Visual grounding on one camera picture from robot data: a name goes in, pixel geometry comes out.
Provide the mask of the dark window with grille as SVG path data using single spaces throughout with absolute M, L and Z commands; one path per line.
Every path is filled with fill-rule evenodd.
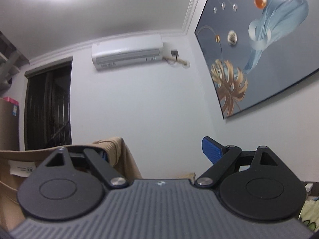
M 24 104 L 26 150 L 72 143 L 70 86 L 72 57 L 25 72 L 28 80 Z

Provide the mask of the white wall air conditioner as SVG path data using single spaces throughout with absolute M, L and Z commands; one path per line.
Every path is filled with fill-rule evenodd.
M 164 44 L 159 34 L 117 38 L 92 45 L 97 70 L 161 61 Z

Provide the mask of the tan t-shirt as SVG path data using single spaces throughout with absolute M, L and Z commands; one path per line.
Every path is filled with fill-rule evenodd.
M 28 218 L 62 223 L 89 215 L 108 188 L 93 175 L 84 156 L 91 148 L 130 184 L 141 178 L 120 137 L 89 145 L 66 145 L 34 151 L 1 151 L 1 227 L 15 229 Z

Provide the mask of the brown refrigerator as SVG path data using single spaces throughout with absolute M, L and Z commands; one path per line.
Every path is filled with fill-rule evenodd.
M 1 151 L 19 151 L 19 107 L 1 98 Z

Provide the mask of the light green fleece blanket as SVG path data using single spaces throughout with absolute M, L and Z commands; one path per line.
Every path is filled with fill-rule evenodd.
M 318 197 L 305 201 L 298 219 L 311 231 L 318 232 L 319 200 Z

